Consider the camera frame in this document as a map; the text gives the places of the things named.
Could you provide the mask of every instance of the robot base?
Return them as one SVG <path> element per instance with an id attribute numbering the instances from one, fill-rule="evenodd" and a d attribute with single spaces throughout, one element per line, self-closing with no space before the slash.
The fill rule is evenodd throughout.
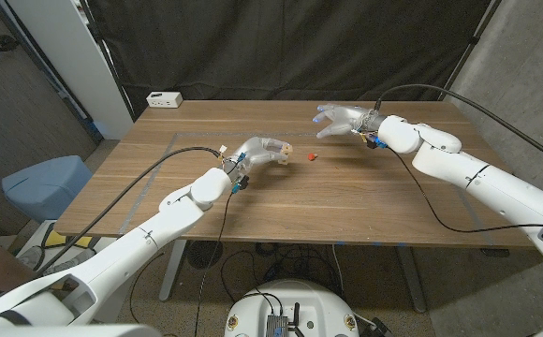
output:
<path id="1" fill-rule="evenodd" d="M 277 297 L 283 307 L 274 297 L 266 296 L 273 306 L 272 315 L 266 299 L 262 295 L 249 296 L 258 293 L 249 291 L 230 309 L 225 326 L 226 337 L 359 336 L 348 304 L 323 286 L 286 279 L 269 282 L 258 289 L 261 293 Z"/>

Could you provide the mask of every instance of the black curtain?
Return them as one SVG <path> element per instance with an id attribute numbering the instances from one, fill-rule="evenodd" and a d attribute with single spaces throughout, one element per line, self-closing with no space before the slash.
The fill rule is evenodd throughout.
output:
<path id="1" fill-rule="evenodd" d="M 444 86 L 490 0 L 90 0 L 135 111 L 184 99 L 375 100 Z M 432 100 L 426 90 L 388 99 Z"/>

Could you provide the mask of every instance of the wooden table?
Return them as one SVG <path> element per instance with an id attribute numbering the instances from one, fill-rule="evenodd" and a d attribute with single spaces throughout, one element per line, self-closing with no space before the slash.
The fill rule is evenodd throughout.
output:
<path id="1" fill-rule="evenodd" d="M 368 149 L 358 136 L 317 139 L 327 125 L 312 122 L 313 101 L 184 101 L 178 109 L 147 109 L 128 135 L 57 221 L 55 229 L 77 234 L 136 176 L 170 151 L 188 146 L 232 153 L 253 136 L 289 142 L 287 166 L 255 167 L 247 189 L 232 198 L 223 241 L 306 242 L 397 246 L 414 307 L 425 311 L 411 246 L 531 247 L 517 229 L 461 234 L 447 230 L 399 159 L 389 150 Z M 371 108 L 374 102 L 342 102 Z M 457 108 L 445 102 L 385 102 L 382 114 L 426 123 L 457 136 L 463 150 L 507 170 Z M 318 154 L 309 161 L 307 154 Z M 506 221 L 471 196 L 416 171 L 404 155 L 438 216 L 456 228 L 505 225 Z M 118 236 L 157 213 L 159 202 L 219 164 L 205 152 L 178 154 L 140 181 L 90 232 Z M 159 298 L 165 300 L 180 264 L 185 240 L 216 240 L 226 198 L 177 240 Z"/>

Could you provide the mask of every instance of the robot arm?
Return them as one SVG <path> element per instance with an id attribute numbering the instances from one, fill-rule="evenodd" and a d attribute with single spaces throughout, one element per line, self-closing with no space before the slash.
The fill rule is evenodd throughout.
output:
<path id="1" fill-rule="evenodd" d="M 88 261 L 38 278 L 0 298 L 0 327 L 83 325 L 105 300 L 167 243 L 187 232 L 253 165 L 286 160 L 286 143 L 251 138 L 220 168 L 163 199 L 159 212 Z M 71 286 L 71 292 L 51 291 Z"/>
<path id="2" fill-rule="evenodd" d="M 388 145 L 399 154 L 417 151 L 413 166 L 434 178 L 453 183 L 500 213 L 514 225 L 543 225 L 543 191 L 470 154 L 461 151 L 454 136 L 398 116 L 381 116 L 358 107 L 320 106 L 314 121 L 328 117 L 333 123 L 319 138 L 366 132 L 369 140 Z M 520 227 L 543 254 L 543 227 Z"/>

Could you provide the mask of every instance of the blue plastic object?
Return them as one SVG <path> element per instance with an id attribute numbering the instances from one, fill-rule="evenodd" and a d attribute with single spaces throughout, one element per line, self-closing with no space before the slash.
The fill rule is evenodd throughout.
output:
<path id="1" fill-rule="evenodd" d="M 56 220 L 93 173 L 77 155 L 54 158 L 1 180 L 7 201 L 39 223 Z"/>

